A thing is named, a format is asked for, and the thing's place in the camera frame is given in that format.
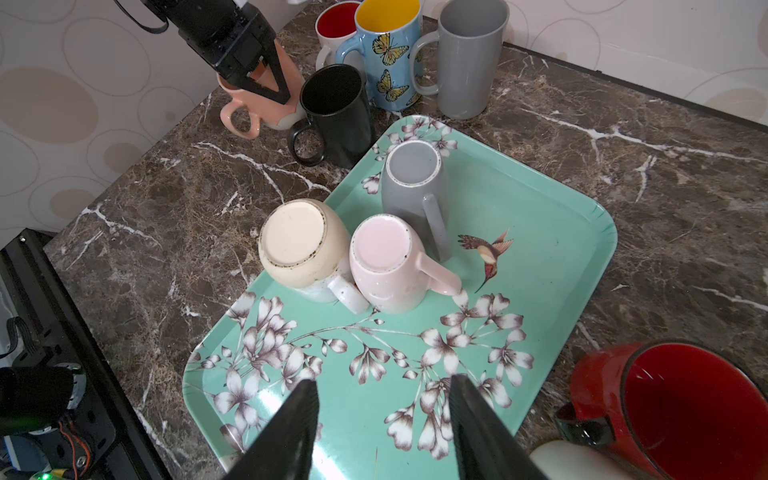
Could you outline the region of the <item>pale pink mug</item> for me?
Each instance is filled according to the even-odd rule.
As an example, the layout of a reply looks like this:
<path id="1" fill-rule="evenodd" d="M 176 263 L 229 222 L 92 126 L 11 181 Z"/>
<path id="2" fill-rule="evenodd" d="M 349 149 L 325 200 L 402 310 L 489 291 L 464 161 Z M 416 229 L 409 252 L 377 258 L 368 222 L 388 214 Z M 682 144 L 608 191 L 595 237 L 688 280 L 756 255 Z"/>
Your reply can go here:
<path id="1" fill-rule="evenodd" d="M 461 279 L 429 257 L 413 228 L 394 215 L 371 216 L 356 228 L 349 261 L 363 296 L 385 314 L 414 310 L 430 291 L 462 291 Z"/>

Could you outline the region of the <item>black mug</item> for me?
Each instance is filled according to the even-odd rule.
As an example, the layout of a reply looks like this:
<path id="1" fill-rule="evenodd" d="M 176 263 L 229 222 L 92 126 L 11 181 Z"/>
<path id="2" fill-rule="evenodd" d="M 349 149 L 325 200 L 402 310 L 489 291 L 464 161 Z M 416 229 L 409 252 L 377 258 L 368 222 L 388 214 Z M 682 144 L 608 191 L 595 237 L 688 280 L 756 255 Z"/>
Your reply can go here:
<path id="1" fill-rule="evenodd" d="M 302 86 L 299 103 L 306 118 L 291 127 L 288 148 L 300 165 L 315 167 L 328 161 L 352 169 L 374 144 L 367 90 L 355 67 L 332 64 L 317 70 Z M 303 158 L 296 143 L 307 130 L 319 135 L 322 147 L 315 155 Z"/>

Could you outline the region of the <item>large white mug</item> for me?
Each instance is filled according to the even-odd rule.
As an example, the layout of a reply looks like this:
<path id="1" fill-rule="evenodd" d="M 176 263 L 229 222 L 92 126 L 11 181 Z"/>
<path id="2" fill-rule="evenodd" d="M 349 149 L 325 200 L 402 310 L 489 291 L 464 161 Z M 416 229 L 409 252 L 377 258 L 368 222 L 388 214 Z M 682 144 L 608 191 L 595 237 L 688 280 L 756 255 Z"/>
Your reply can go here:
<path id="1" fill-rule="evenodd" d="M 530 453 L 531 461 L 551 480 L 631 480 L 615 461 L 594 449 L 564 440 L 545 443 Z"/>

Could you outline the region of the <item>blue butterfly mug yellow inside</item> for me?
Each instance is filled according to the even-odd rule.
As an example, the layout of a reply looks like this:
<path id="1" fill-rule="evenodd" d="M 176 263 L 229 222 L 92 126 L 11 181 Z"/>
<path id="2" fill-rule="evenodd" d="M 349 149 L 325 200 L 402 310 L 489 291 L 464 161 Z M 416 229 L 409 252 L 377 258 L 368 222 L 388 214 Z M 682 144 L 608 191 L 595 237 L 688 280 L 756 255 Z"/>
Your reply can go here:
<path id="1" fill-rule="evenodd" d="M 421 36 L 419 0 L 365 0 L 355 13 L 356 32 L 336 51 L 335 61 L 362 55 L 369 99 L 387 111 L 402 111 L 420 99 L 411 75 L 414 45 Z"/>

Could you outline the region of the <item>tall dark grey mug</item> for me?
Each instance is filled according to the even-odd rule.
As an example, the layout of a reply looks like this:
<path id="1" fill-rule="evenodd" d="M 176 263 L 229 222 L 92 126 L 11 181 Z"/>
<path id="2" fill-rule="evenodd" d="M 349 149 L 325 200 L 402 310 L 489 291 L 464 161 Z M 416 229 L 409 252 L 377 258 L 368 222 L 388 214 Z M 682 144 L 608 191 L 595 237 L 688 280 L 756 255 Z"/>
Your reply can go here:
<path id="1" fill-rule="evenodd" d="M 438 29 L 419 38 L 411 49 L 410 76 L 415 91 L 437 97 L 440 112 L 467 120 L 486 108 L 497 70 L 509 6 L 498 0 L 453 0 L 442 9 Z M 421 86 L 416 56 L 436 43 L 437 82 Z"/>

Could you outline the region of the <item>white mug red inside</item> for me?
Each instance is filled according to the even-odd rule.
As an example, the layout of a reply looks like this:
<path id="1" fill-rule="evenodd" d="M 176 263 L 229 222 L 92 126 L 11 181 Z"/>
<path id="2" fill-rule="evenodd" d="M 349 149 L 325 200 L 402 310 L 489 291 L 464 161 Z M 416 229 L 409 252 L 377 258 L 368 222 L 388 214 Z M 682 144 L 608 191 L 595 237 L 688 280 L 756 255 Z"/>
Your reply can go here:
<path id="1" fill-rule="evenodd" d="M 355 13 L 360 5 L 357 1 L 338 2 L 318 16 L 315 32 L 321 49 L 315 60 L 316 70 L 335 64 L 338 48 L 357 33 Z"/>

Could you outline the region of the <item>small light grey mug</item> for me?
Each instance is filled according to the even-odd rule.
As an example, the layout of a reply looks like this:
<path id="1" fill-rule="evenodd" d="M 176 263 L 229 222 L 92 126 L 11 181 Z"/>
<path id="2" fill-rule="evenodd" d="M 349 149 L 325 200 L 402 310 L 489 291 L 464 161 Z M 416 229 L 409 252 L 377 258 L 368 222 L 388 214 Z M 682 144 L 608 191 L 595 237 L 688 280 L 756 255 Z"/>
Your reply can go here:
<path id="1" fill-rule="evenodd" d="M 396 145 L 380 180 L 383 211 L 407 222 L 440 263 L 452 257 L 447 184 L 440 153 L 423 140 Z"/>

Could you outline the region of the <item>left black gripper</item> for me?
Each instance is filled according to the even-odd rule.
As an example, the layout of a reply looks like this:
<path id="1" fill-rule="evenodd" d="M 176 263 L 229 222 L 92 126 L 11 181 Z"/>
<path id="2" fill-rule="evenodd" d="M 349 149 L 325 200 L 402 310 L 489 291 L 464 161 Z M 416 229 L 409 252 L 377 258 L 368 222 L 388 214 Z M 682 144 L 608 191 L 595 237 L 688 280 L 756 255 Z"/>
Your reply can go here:
<path id="1" fill-rule="evenodd" d="M 290 90 L 276 33 L 247 1 L 148 0 L 144 5 L 234 88 L 285 105 Z"/>

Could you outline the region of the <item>cream mug orange handle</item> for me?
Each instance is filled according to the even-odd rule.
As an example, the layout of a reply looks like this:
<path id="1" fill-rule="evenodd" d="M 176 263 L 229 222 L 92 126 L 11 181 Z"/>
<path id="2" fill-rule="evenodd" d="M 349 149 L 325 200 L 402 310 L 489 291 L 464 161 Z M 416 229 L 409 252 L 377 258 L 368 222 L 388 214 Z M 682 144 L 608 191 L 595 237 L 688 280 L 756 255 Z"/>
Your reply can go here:
<path id="1" fill-rule="evenodd" d="M 280 104 L 248 90 L 240 89 L 228 83 L 221 76 L 217 77 L 220 87 L 231 97 L 231 101 L 221 109 L 220 119 L 230 132 L 246 140 L 257 138 L 261 127 L 264 125 L 273 130 L 283 131 L 290 129 L 292 125 L 306 117 L 306 113 L 299 103 L 304 84 L 301 72 L 278 41 L 275 41 L 275 46 L 280 67 L 290 91 L 290 98 L 286 104 Z M 232 116 L 238 109 L 244 109 L 249 115 L 250 127 L 248 130 L 243 131 L 233 125 Z"/>

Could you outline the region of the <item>cream beige mug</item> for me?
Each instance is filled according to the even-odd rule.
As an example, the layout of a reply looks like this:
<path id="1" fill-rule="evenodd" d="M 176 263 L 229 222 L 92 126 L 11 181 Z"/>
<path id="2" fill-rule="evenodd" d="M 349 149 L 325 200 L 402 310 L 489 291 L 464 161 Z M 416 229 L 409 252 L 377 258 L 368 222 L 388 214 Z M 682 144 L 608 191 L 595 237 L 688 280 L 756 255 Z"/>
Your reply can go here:
<path id="1" fill-rule="evenodd" d="M 298 199 L 276 208 L 261 228 L 258 253 L 280 285 L 317 303 L 340 302 L 362 314 L 370 307 L 352 277 L 350 234 L 328 205 Z"/>

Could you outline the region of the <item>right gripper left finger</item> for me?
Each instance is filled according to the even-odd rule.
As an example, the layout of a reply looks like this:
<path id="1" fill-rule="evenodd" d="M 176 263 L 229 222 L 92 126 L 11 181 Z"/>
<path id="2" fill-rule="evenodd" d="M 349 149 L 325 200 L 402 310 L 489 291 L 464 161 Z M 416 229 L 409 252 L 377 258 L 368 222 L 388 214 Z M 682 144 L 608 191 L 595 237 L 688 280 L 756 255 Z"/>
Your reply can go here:
<path id="1" fill-rule="evenodd" d="M 302 380 L 224 479 L 308 479 L 319 407 L 317 383 Z"/>

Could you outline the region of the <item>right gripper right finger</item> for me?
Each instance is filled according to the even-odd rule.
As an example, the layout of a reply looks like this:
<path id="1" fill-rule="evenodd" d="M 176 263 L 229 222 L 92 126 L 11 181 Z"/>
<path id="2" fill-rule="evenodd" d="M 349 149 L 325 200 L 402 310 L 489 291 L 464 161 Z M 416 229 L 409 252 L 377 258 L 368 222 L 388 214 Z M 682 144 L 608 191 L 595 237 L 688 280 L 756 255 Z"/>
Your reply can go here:
<path id="1" fill-rule="evenodd" d="M 478 388 L 451 377 L 449 409 L 460 479 L 545 479 Z"/>

